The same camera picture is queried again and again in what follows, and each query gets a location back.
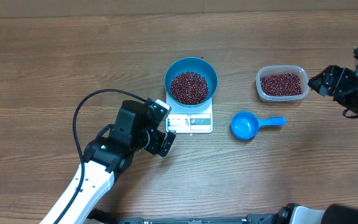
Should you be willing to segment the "blue plastic measuring scoop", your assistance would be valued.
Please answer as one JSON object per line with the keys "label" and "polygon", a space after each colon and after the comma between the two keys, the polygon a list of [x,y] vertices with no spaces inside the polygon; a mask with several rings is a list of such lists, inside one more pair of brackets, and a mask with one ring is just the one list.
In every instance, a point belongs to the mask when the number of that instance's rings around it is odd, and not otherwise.
{"label": "blue plastic measuring scoop", "polygon": [[251,112],[241,111],[234,115],[231,121],[231,133],[239,140],[251,140],[265,126],[284,126],[287,120],[284,117],[259,119]]}

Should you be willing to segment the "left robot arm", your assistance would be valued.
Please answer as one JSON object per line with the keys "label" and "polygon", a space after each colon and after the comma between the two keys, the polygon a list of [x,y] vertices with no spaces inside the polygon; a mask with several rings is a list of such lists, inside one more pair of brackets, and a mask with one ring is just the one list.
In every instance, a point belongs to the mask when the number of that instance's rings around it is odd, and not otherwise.
{"label": "left robot arm", "polygon": [[114,124],[105,126],[85,148],[83,163],[42,223],[84,223],[141,149],[165,157],[175,139],[157,128],[171,112],[161,100],[125,100]]}

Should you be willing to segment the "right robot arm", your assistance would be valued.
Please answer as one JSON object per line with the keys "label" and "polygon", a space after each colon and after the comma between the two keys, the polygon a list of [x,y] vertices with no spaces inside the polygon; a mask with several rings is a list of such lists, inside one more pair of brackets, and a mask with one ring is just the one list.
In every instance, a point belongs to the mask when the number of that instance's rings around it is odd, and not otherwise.
{"label": "right robot arm", "polygon": [[[358,47],[353,57],[358,61]],[[358,63],[356,68],[342,68],[337,65],[326,67],[320,74],[310,78],[308,86],[321,96],[331,96],[345,107],[343,117],[358,119]],[[358,208],[332,204],[325,210],[313,210],[295,203],[289,203],[279,212],[270,215],[263,223],[358,223]]]}

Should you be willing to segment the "red beans in bowl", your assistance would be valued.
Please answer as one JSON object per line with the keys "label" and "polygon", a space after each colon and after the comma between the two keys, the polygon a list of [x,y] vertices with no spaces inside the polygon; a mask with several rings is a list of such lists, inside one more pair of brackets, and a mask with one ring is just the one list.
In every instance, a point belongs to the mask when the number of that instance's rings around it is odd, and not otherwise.
{"label": "red beans in bowl", "polygon": [[177,75],[171,82],[170,93],[184,105],[198,105],[207,99],[209,88],[205,77],[188,71]]}

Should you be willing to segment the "white digital kitchen scale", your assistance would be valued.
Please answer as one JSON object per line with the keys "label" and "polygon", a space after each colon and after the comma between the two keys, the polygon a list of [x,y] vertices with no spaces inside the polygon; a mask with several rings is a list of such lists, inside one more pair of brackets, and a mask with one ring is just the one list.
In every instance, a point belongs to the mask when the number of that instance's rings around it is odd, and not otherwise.
{"label": "white digital kitchen scale", "polygon": [[172,110],[166,118],[166,131],[176,134],[209,134],[213,131],[212,99],[200,106],[181,105],[169,95],[166,103]]}

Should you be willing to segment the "teal metal bowl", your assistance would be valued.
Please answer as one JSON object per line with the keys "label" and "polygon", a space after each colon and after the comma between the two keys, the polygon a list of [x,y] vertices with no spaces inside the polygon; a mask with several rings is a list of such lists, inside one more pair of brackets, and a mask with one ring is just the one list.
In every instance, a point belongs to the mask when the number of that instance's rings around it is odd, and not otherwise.
{"label": "teal metal bowl", "polygon": [[196,58],[196,57],[181,58],[181,59],[177,60],[176,62],[174,62],[168,68],[168,70],[165,73],[165,78],[164,78],[164,87],[165,87],[165,91],[167,92],[167,95],[169,95],[171,98],[173,98],[173,96],[170,93],[170,85],[171,85],[172,80],[177,75],[184,73],[184,72],[188,72],[188,71],[199,73],[202,77],[205,77],[207,84],[208,84],[208,88],[209,88],[209,94],[205,101],[212,98],[218,89],[218,75],[217,75],[215,69],[207,61],[205,61],[201,58]]}

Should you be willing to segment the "red adzuki beans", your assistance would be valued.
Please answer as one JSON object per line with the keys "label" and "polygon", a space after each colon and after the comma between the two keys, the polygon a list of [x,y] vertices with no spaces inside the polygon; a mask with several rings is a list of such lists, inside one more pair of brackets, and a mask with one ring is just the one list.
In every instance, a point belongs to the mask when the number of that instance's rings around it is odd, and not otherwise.
{"label": "red adzuki beans", "polygon": [[295,73],[263,76],[260,83],[262,91],[268,96],[295,96],[303,93],[300,78]]}

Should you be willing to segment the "clear plastic container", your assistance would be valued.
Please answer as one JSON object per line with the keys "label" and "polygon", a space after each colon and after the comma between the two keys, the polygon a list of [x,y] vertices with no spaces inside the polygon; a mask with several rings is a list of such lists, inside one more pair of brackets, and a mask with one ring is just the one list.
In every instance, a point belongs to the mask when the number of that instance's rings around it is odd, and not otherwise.
{"label": "clear plastic container", "polygon": [[[299,95],[293,96],[271,96],[268,95],[262,88],[262,79],[264,77],[269,77],[272,75],[283,75],[286,73],[295,74],[300,80],[300,89],[301,93]],[[256,87],[257,93],[259,94],[259,98],[265,102],[289,102],[289,101],[297,101],[304,99],[308,92],[309,86],[307,85],[308,76],[306,72],[297,65],[272,65],[261,68],[256,76]]]}

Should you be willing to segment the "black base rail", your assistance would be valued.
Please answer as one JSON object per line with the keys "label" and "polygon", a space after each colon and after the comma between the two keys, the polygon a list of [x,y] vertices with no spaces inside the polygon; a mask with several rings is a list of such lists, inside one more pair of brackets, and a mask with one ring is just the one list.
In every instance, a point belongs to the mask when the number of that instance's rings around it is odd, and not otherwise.
{"label": "black base rail", "polygon": [[119,223],[119,224],[218,224],[218,223],[321,223],[324,210],[314,210],[306,207],[296,207],[293,210],[282,207],[278,213],[274,214],[250,214],[246,217],[213,217],[213,218],[163,218],[163,219],[144,219],[144,218],[121,218],[116,221],[111,220],[109,213],[95,209],[84,221],[86,224],[100,223]]}

